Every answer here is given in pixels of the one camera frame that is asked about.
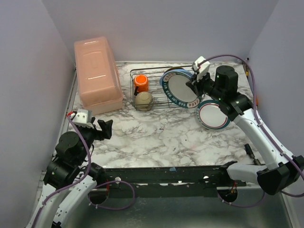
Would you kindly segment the blue plate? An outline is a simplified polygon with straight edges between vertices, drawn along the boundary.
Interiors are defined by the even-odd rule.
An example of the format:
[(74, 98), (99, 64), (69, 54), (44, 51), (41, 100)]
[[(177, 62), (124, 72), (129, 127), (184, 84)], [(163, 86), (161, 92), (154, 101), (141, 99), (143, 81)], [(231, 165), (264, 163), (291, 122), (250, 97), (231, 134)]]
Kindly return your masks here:
[(163, 75), (161, 76), (161, 78), (159, 79), (159, 84), (160, 86), (162, 86), (162, 79), (164, 78), (164, 76), (167, 74), (167, 73), (170, 73), (170, 72), (180, 72), (180, 73), (183, 73), (185, 74), (188, 78), (191, 78), (192, 77), (192, 73), (186, 69), (181, 69), (181, 70), (172, 70), (172, 71), (168, 71), (168, 72), (164, 72)]

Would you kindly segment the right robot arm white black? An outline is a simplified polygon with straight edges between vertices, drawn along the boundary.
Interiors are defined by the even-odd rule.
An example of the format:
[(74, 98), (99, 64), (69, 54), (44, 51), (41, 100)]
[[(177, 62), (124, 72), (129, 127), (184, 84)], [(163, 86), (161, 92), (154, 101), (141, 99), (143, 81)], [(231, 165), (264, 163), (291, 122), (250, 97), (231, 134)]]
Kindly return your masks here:
[(265, 162), (264, 166), (228, 163), (226, 173), (232, 180), (258, 184), (267, 194), (275, 195), (303, 176), (303, 156), (294, 156), (284, 147), (263, 123), (256, 101), (238, 92), (238, 74), (233, 67), (217, 67), (214, 80), (209, 67), (194, 64), (192, 69), (194, 75), (186, 85), (195, 94), (218, 101), (221, 112), (246, 134)]

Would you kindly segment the orange mug black handle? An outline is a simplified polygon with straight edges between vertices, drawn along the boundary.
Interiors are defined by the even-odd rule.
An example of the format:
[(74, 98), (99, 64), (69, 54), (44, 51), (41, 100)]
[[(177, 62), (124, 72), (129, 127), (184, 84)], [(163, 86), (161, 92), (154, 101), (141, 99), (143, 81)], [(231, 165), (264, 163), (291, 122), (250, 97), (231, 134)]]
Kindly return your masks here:
[(134, 80), (134, 95), (138, 95), (140, 92), (149, 91), (149, 80), (146, 75), (137, 75)]

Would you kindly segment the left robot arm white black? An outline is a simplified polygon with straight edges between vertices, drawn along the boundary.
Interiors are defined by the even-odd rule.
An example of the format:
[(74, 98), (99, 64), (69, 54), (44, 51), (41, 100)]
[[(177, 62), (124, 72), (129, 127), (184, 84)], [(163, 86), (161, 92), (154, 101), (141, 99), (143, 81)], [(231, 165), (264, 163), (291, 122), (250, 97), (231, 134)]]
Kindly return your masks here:
[(91, 160), (94, 141), (112, 136), (113, 121), (98, 120), (100, 130), (93, 124), (84, 126), (69, 120), (73, 131), (62, 134), (55, 147), (55, 158), (47, 166), (37, 207), (28, 223), (29, 228), (62, 228), (69, 214), (98, 184), (108, 180), (105, 169)]

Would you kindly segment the white ceramic bowl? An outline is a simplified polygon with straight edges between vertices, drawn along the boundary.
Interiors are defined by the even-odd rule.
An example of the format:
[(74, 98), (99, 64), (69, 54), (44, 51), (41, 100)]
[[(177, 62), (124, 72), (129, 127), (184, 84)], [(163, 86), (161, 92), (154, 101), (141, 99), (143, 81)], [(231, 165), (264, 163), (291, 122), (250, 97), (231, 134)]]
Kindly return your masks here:
[(140, 92), (134, 101), (134, 107), (139, 111), (149, 111), (153, 106), (153, 96), (149, 92)]

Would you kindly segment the white plate dark rim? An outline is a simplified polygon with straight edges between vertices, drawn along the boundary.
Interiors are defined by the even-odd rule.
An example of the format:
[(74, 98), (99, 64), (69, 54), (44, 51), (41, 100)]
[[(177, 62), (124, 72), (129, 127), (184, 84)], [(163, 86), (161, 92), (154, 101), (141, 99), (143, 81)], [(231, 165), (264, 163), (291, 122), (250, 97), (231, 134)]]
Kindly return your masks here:
[(185, 85), (190, 80), (191, 78), (180, 72), (167, 73), (162, 79), (162, 88), (168, 99), (186, 109), (194, 108), (201, 102), (201, 97)]

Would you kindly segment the yellow patterned plate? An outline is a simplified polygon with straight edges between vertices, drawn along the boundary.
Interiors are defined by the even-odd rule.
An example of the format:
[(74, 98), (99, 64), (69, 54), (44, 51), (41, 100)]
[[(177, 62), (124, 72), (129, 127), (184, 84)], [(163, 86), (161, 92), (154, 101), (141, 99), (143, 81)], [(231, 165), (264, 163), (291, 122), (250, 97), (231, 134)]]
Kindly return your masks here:
[(171, 67), (168, 70), (166, 70), (166, 72), (172, 71), (172, 70), (181, 70), (181, 69), (184, 69), (184, 68), (182, 68), (182, 67)]

